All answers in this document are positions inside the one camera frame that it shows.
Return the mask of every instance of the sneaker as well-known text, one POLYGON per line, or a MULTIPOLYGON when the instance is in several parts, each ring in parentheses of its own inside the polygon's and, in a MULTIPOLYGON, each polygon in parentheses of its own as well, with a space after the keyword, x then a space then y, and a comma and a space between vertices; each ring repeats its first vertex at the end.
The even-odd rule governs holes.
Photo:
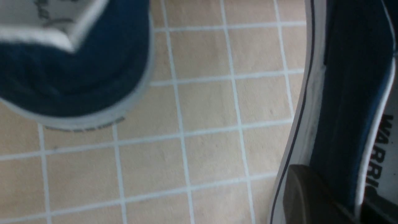
POLYGON ((2 0, 0 101, 60 130, 123 119, 153 68, 149 1, 2 0))
POLYGON ((268 224, 398 223, 398 2, 305 4, 304 80, 268 224))

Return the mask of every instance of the tiled floor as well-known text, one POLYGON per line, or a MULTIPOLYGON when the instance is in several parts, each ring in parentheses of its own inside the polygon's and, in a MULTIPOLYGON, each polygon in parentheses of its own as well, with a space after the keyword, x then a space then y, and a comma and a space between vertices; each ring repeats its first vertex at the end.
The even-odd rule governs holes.
POLYGON ((300 92, 303 0, 153 0, 151 87, 118 126, 0 105, 0 224, 262 224, 300 92))

